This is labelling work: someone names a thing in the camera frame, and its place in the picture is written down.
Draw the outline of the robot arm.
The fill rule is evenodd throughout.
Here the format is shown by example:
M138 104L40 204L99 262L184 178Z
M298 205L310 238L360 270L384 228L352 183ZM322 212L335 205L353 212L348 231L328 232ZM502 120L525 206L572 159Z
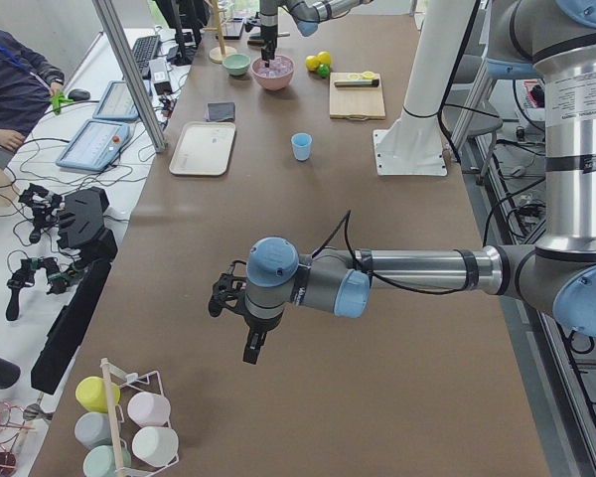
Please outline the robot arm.
M318 250L284 238L250 250L237 308L255 363L287 304L356 318L379 283L423 294L507 295L596 337L596 1L497 1L489 60L545 83L546 230L531 245L481 250Z
M315 33L318 25L347 14L351 10L368 5L372 0L316 1L308 5L298 0L260 0L258 18L262 39L261 58L268 66L275 59L278 38L278 12L284 9L294 20L302 36Z

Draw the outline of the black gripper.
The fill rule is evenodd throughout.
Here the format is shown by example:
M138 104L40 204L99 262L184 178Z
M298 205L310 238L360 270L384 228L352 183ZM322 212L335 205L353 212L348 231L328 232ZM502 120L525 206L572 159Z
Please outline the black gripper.
M249 328L242 356L245 363L252 365L257 363L260 351L265 343L266 334L274 330L280 324L280 321L280 317L271 319L245 318L245 323Z
M261 29L261 39L262 39L262 49L261 49L261 58L269 67L270 63L275 59L275 52L277 49L277 38L278 38L278 29L277 28L262 28Z

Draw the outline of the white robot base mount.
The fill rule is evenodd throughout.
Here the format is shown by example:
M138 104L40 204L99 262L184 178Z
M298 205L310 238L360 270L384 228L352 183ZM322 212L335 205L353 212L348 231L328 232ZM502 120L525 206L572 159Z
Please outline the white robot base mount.
M442 101L479 8L478 1L429 3L401 115L390 128L373 133L379 175L447 175L439 127Z

